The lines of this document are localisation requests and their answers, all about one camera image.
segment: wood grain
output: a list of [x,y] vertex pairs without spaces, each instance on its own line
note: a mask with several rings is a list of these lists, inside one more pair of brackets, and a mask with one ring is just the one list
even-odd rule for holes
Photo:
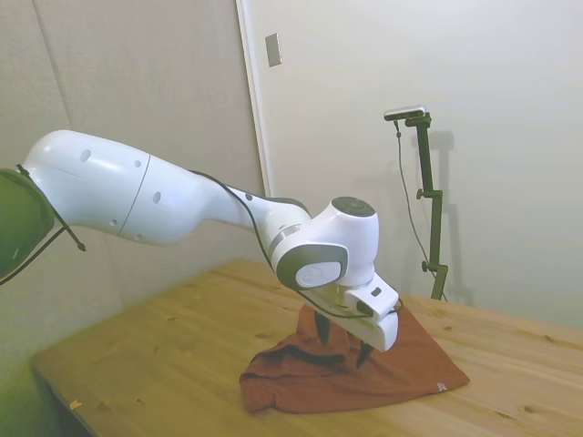
[[403,295],[466,372],[461,389],[361,412],[249,415],[239,376],[295,328],[302,302],[237,260],[35,358],[61,401],[104,436],[581,436],[583,333]]

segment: brown cloth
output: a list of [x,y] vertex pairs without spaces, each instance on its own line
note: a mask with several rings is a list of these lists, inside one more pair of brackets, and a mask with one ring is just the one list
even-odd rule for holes
[[303,306],[296,332],[257,354],[240,376],[245,407],[257,412],[343,412],[408,401],[469,382],[406,307],[394,346],[358,370],[360,340],[332,323],[326,346],[314,311]]

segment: black cable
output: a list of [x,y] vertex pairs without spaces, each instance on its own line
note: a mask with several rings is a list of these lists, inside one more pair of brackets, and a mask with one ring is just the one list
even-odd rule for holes
[[[419,235],[417,234],[417,227],[415,226],[415,224],[413,222],[413,214],[411,213],[411,201],[409,200],[409,191],[407,190],[407,184],[404,181],[403,160],[402,160],[402,150],[401,150],[402,149],[402,147],[401,147],[401,130],[399,129],[399,122],[397,120],[394,120],[394,127],[397,130],[397,142],[399,143],[399,172],[401,173],[401,180],[403,182],[404,198],[407,202],[407,212],[409,214],[409,222],[411,223],[411,228],[413,228],[413,233],[415,235],[415,239],[417,240],[417,243],[419,244],[419,247],[421,248],[421,251],[423,252],[425,262],[427,264],[429,264],[429,258],[427,257],[427,252],[425,252],[425,248],[423,247],[421,239],[419,239]],[[435,273],[433,273],[431,270],[428,270],[428,271],[429,271],[429,273],[431,273],[431,275],[435,279]],[[444,297],[444,300],[446,302],[448,302],[447,296],[445,295],[444,291],[442,291],[442,296]]]
[[271,269],[273,269],[273,266],[271,265],[271,261],[270,261],[270,257],[267,254],[267,250],[265,250],[265,248],[263,247],[263,242],[261,241],[261,237],[259,235],[259,228],[257,228],[257,222],[255,221],[255,216],[253,216],[253,213],[251,212],[250,208],[247,206],[247,204],[243,201],[242,198],[240,198],[239,196],[237,196],[232,189],[230,189],[229,187],[227,187],[225,184],[223,184],[221,181],[219,181],[218,179],[216,179],[215,177],[211,176],[211,175],[207,175],[206,173],[203,173],[201,171],[197,171],[197,170],[189,170],[190,173],[194,173],[195,175],[199,175],[199,176],[203,176],[206,179],[210,179],[212,180],[215,184],[219,185],[222,189],[224,189],[225,191],[227,191],[232,197],[235,198],[235,200],[237,200],[239,203],[241,203],[241,205],[245,208],[245,210],[247,211],[247,214],[249,214],[249,218],[251,219],[251,223],[253,224],[253,230],[255,231],[255,236],[257,237],[257,242],[259,243],[259,247],[261,248],[261,253],[263,254],[263,257],[265,258],[265,260],[267,261],[267,264],[271,267]]
[[[263,253],[263,257],[265,257],[265,260],[267,261],[267,263],[269,264],[269,266],[271,267],[271,269],[273,269],[273,266],[271,265],[270,258],[269,258],[268,254],[267,254],[267,250],[265,250],[265,248],[263,247],[263,242],[261,241],[259,229],[257,227],[257,222],[255,221],[255,216],[253,216],[253,213],[252,213],[251,209],[247,206],[247,204],[243,201],[243,199],[240,198],[239,196],[237,196],[233,192],[232,189],[230,189],[228,186],[226,186],[225,184],[223,184],[221,181],[219,181],[215,177],[213,177],[211,175],[208,175],[206,173],[203,173],[202,171],[197,171],[197,170],[189,170],[189,172],[190,173],[194,173],[195,175],[202,176],[202,177],[207,178],[209,180],[212,180],[214,183],[216,183],[217,185],[219,185],[222,189],[224,189],[225,191],[227,191],[239,203],[241,203],[241,205],[245,208],[245,210],[249,214],[249,218],[251,219],[251,223],[253,224],[253,230],[255,231],[255,237],[257,238],[257,242],[259,243],[259,247],[261,248],[261,253]],[[308,302],[310,302],[320,312],[323,312],[324,314],[328,314],[329,316],[336,317],[338,319],[366,319],[366,318],[369,318],[369,316],[367,316],[366,314],[346,315],[346,314],[336,314],[336,313],[333,313],[333,312],[328,311],[327,309],[323,308],[322,306],[320,306],[316,302],[314,302],[312,299],[310,299],[308,296],[306,296],[301,291],[295,290],[295,292],[298,293],[300,296],[302,296],[305,300],[307,300]],[[398,312],[398,311],[401,310],[401,308],[403,307],[403,301],[401,299],[399,299],[399,302],[401,302],[402,306],[398,310],[391,310],[389,312],[389,314],[392,314],[394,312]]]
[[56,238],[61,235],[63,232],[66,231],[66,228],[63,227],[61,229],[59,229],[57,232],[55,232],[50,239],[48,239],[46,241],[45,244],[43,244],[43,246],[41,246],[41,248],[39,250],[37,250],[35,252],[35,254],[33,256],[31,256],[29,259],[27,259],[24,263],[21,264],[21,266],[16,269],[15,271],[13,271],[10,275],[8,275],[7,277],[5,277],[4,279],[0,280],[0,287],[3,286],[4,284],[6,284],[9,280],[11,280],[14,276],[16,276],[18,273],[20,273],[22,270],[26,269],[26,267],[28,267],[28,265],[33,262],[36,257],[38,257],[43,250],[45,250],[46,248],[48,248],[48,246],[56,240]]

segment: white wall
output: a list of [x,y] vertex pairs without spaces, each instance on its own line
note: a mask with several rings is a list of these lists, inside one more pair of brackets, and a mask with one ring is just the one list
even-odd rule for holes
[[[583,328],[583,5],[516,0],[247,0],[273,194],[379,211],[377,268],[429,295],[386,109],[425,104],[445,191],[451,300]],[[283,62],[268,68],[264,37]],[[404,171],[421,178],[414,131]],[[412,199],[428,246],[429,201]]]
[[[0,168],[69,128],[139,147],[261,193],[231,0],[4,0]],[[151,248],[76,229],[0,289],[0,435],[59,435],[32,354],[228,259],[261,259],[251,233],[203,224]]]

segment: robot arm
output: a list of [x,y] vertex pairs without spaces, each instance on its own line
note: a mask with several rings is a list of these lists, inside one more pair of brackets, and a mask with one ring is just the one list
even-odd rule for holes
[[280,282],[316,309],[317,321],[334,321],[379,351],[396,339],[398,295],[373,264],[378,217],[359,199],[335,198],[312,218],[299,202],[261,198],[66,130],[43,137],[24,168],[70,226],[151,245],[181,241],[203,220],[255,230]]

